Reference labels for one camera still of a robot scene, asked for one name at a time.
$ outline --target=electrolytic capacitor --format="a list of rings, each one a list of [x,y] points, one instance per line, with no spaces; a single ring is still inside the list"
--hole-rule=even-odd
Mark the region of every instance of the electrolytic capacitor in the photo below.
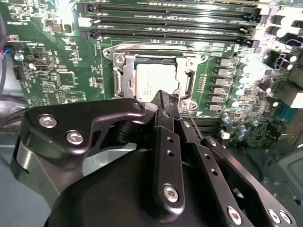
[[[239,66],[239,69],[241,71],[243,71],[243,73],[249,73],[250,72],[250,68],[247,64],[243,63]]]
[[[228,116],[227,113],[223,113],[221,118],[224,122],[230,122],[231,121],[231,118]]]
[[[235,98],[232,98],[231,100],[229,100],[229,105],[232,106],[232,108],[238,108],[240,103],[235,99]]]
[[[272,106],[272,107],[277,107],[279,105],[279,102],[275,100],[274,98],[268,96],[266,97],[266,101]]]
[[[281,61],[280,66],[285,70],[291,70],[293,65],[287,61]]]
[[[291,62],[291,63],[293,63],[293,62],[295,62],[295,61],[297,60],[297,56],[294,56],[294,55],[292,55],[292,54],[290,54],[290,53],[286,53],[285,56],[284,56],[283,58],[284,58],[285,60]]]
[[[268,84],[262,83],[259,85],[259,88],[266,93],[271,92],[271,88],[268,86]]]
[[[239,84],[243,85],[247,83],[248,78],[243,75],[239,75],[236,77],[236,81],[238,81]]]
[[[273,79],[269,80],[269,82],[267,83],[267,84],[268,84],[268,88],[273,89],[274,83],[275,83],[275,82],[274,82]]]
[[[275,20],[276,25],[282,25],[285,27],[290,27],[294,19],[292,17],[284,17],[284,16],[277,16]]]
[[[239,98],[243,95],[243,90],[240,87],[234,87],[232,92]]]
[[[271,34],[275,35],[277,38],[282,38],[286,35],[287,31],[280,27],[274,27],[271,30]]]
[[[247,134],[247,129],[245,127],[245,125],[241,125],[239,128],[238,128],[238,131],[241,135],[246,135]]]
[[[36,69],[36,65],[38,64],[39,60],[38,59],[33,59],[29,64],[28,67],[31,70],[35,70]]]
[[[239,132],[236,134],[236,138],[239,140],[239,141],[243,141],[245,139],[245,135],[241,135]]]

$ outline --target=bolt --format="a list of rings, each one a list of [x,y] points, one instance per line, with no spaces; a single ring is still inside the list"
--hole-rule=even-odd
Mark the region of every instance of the bolt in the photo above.
[[[164,188],[164,195],[170,202],[177,202],[178,201],[178,192],[170,185],[165,185]]]
[[[280,211],[280,214],[281,214],[281,217],[282,217],[288,224],[291,224],[291,223],[292,223],[291,219],[288,217],[287,214],[285,214],[283,211]]]
[[[139,103],[134,103],[133,104],[134,108],[136,108],[137,110],[142,110],[142,106]]]
[[[254,127],[258,127],[259,126],[259,122],[258,121],[253,121],[251,123],[251,125],[254,126]]]
[[[163,111],[163,115],[169,117],[169,114],[166,111]]]
[[[71,144],[79,145],[83,142],[83,137],[80,133],[77,131],[71,131],[66,135],[67,141],[69,141]]]
[[[183,124],[185,125],[185,127],[189,128],[190,124],[188,122],[183,122]]]
[[[228,207],[227,212],[228,212],[229,217],[233,220],[233,222],[236,225],[241,225],[242,224],[241,216],[234,208]]]
[[[209,140],[209,142],[215,147],[215,146],[217,146],[217,144],[216,144],[216,142],[215,141],[213,141],[213,140]]]
[[[43,116],[39,118],[39,123],[41,126],[51,129],[57,125],[56,119],[51,116]]]
[[[104,51],[104,56],[109,57],[110,56],[110,51]]]
[[[280,224],[281,223],[281,220],[280,218],[278,217],[278,215],[271,209],[268,210],[271,218],[274,220],[274,222],[276,222],[277,224]]]
[[[125,62],[125,58],[123,56],[116,56],[116,63],[122,65]]]
[[[16,61],[23,61],[23,60],[24,60],[24,55],[21,54],[21,53],[15,53],[14,59],[15,59]]]

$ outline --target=wire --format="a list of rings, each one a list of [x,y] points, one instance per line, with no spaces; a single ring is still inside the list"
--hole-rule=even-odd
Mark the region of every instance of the wire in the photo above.
[[[5,55],[9,52],[9,49],[5,50],[2,54],[2,59],[4,59]]]
[[[297,48],[300,48],[300,47],[301,47],[301,46],[298,46],[298,47],[296,47],[296,48],[288,48],[288,47],[287,47],[287,44],[288,44],[289,42],[297,42],[297,43],[303,45],[303,43],[300,42],[299,40],[290,39],[290,40],[287,40],[287,42],[285,43],[285,48],[288,49],[288,50],[293,50],[293,49],[297,49]]]
[[[4,48],[7,41],[6,23],[0,13],[0,51]]]
[[[2,55],[2,74],[1,74],[1,81],[0,81],[0,98],[3,95],[4,85],[6,81],[6,70],[7,70],[7,60],[5,58],[5,52]]]

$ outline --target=blue wire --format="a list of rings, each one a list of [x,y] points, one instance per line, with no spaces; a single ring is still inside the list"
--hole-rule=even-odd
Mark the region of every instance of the blue wire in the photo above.
[[[2,59],[4,59],[4,56],[9,52],[9,49],[5,50],[2,54]]]

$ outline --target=motherboard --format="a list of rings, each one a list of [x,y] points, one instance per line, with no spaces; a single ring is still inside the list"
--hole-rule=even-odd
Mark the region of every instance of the motherboard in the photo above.
[[[226,146],[302,133],[299,0],[0,0],[30,106],[158,90]]]

